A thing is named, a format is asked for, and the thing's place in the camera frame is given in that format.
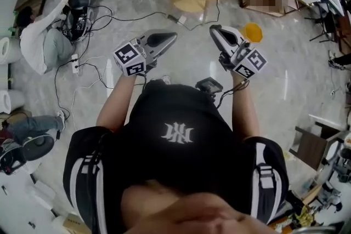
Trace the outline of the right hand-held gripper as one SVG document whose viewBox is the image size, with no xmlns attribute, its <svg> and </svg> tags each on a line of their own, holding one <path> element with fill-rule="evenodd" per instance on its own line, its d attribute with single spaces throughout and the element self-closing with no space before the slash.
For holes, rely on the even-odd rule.
<svg viewBox="0 0 351 234">
<path fill-rule="evenodd" d="M 261 72 L 267 60 L 240 31 L 231 26 L 211 25 L 210 36 L 220 50 L 219 62 L 225 70 L 250 79 Z"/>
</svg>

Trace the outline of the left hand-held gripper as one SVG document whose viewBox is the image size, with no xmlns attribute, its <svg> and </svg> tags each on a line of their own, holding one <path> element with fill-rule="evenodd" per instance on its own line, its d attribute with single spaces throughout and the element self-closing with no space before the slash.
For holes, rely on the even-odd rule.
<svg viewBox="0 0 351 234">
<path fill-rule="evenodd" d="M 157 58 L 175 43 L 177 36 L 176 32 L 150 30 L 117 47 L 113 51 L 114 61 L 126 77 L 145 76 L 157 66 Z"/>
</svg>

